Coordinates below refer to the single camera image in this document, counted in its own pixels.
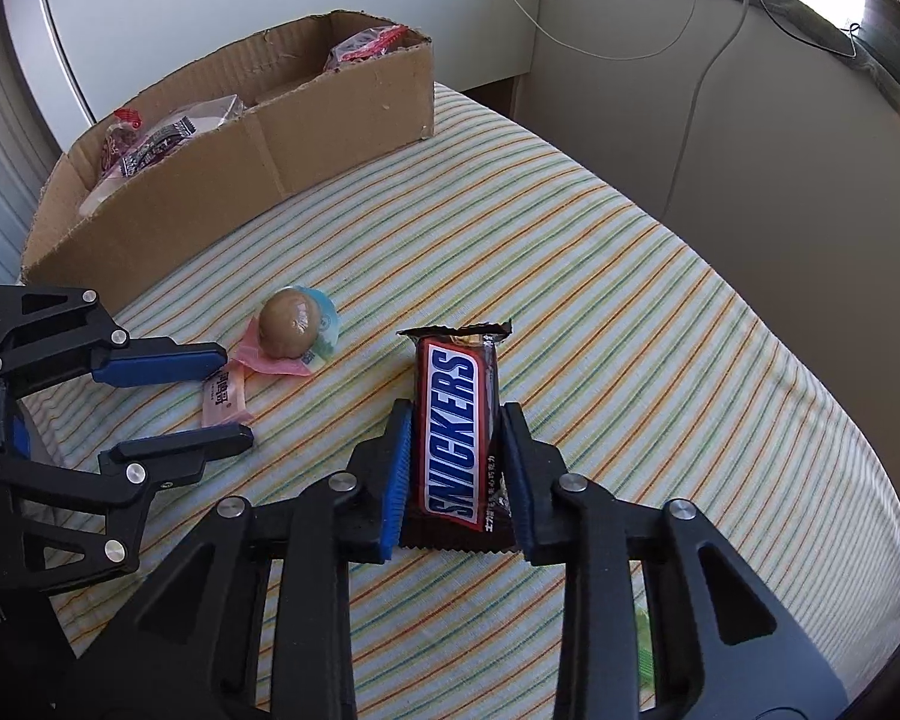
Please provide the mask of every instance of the silver bolt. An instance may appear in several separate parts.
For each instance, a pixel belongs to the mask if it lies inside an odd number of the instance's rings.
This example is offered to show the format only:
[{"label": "silver bolt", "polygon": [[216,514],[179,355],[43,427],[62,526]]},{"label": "silver bolt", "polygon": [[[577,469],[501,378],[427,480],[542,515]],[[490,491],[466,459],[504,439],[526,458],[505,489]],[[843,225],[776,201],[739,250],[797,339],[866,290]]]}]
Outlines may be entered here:
[{"label": "silver bolt", "polygon": [[357,477],[349,471],[341,471],[330,477],[329,484],[334,493],[349,493],[357,487]]},{"label": "silver bolt", "polygon": [[110,562],[123,562],[127,557],[127,549],[116,538],[111,538],[103,544],[103,554]]},{"label": "silver bolt", "polygon": [[244,500],[234,495],[230,498],[223,498],[217,504],[217,514],[225,519],[233,519],[234,517],[240,517],[246,507],[247,504],[245,504]]},{"label": "silver bolt", "polygon": [[139,463],[131,463],[127,466],[127,480],[135,485],[141,485],[146,479],[146,469]]},{"label": "silver bolt", "polygon": [[567,493],[582,493],[586,490],[587,479],[578,473],[566,473],[560,476],[559,483]]},{"label": "silver bolt", "polygon": [[693,519],[697,516],[697,507],[685,498],[674,498],[667,504],[667,509],[677,519]]}]

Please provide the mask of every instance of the snickers bar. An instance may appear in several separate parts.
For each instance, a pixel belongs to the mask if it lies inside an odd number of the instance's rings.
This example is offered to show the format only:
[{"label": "snickers bar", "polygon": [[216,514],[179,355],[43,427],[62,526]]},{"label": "snickers bar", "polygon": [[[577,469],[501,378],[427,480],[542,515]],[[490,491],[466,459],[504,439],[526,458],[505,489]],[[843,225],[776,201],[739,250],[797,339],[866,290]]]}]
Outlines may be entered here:
[{"label": "snickers bar", "polygon": [[509,322],[400,333],[416,345],[415,449],[403,546],[512,546],[495,443],[496,344],[509,333]]}]

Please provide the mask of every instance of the cardboard box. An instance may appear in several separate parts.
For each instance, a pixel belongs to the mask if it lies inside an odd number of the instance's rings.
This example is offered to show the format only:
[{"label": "cardboard box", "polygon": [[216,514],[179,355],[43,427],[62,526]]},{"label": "cardboard box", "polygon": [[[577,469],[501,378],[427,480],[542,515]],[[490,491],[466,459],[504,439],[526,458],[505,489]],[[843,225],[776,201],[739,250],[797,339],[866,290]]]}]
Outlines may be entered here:
[{"label": "cardboard box", "polygon": [[90,287],[110,312],[292,194],[434,131],[430,38],[323,73],[331,47],[388,20],[334,11],[265,29],[127,103],[144,128],[183,105],[238,95],[247,111],[120,186],[90,218],[110,116],[56,163],[23,255],[28,284]]}]

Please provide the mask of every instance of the round brown candy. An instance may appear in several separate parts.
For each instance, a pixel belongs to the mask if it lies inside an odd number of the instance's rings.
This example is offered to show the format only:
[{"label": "round brown candy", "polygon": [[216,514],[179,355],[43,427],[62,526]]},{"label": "round brown candy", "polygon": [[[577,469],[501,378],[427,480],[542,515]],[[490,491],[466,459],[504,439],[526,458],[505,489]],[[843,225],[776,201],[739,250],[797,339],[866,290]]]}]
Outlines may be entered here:
[{"label": "round brown candy", "polygon": [[300,290],[280,290],[260,311],[260,348],[269,357],[295,360],[317,341],[319,327],[314,298]]}]

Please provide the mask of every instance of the gray wall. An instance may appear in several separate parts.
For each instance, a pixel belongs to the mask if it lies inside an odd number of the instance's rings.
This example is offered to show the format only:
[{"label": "gray wall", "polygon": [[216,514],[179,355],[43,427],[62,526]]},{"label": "gray wall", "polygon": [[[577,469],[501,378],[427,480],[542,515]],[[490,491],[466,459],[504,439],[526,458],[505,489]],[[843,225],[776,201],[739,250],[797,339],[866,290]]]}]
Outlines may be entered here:
[{"label": "gray wall", "polygon": [[20,255],[40,188],[59,156],[34,114],[0,11],[0,283],[20,274]]},{"label": "gray wall", "polygon": [[[690,1],[540,0],[540,20],[635,55]],[[739,8],[700,0],[682,41],[639,62],[538,34],[517,117],[659,215],[693,85]],[[833,392],[900,495],[900,118],[874,86],[751,8],[701,93],[666,221]]]}]

